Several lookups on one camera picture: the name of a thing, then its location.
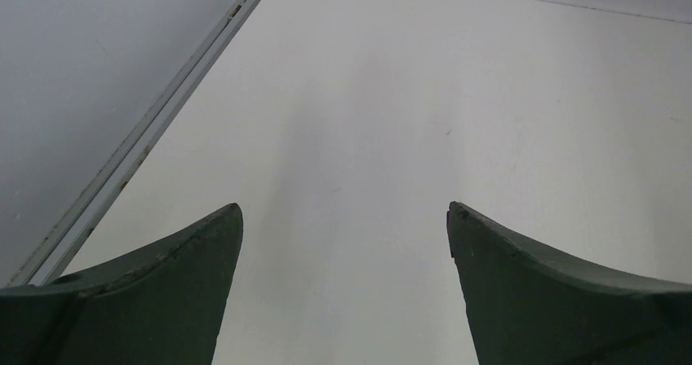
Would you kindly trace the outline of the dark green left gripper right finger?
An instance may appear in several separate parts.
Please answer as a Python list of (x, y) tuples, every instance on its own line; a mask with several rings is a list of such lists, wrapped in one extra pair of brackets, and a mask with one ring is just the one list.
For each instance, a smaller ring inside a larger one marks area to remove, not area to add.
[(572, 256), (459, 202), (446, 228), (479, 363), (690, 363), (690, 285)]

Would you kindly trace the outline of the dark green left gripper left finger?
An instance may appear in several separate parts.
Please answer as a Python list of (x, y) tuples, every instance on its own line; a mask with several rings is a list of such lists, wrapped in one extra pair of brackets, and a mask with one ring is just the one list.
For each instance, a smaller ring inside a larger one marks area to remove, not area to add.
[(2, 363), (211, 363), (242, 239), (231, 203), (102, 264), (3, 289)]

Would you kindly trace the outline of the aluminium table edge rail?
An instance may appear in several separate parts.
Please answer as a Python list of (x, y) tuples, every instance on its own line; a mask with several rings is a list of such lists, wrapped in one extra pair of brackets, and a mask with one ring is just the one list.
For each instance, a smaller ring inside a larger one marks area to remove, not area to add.
[(58, 278), (260, 0), (1, 0), (1, 284)]

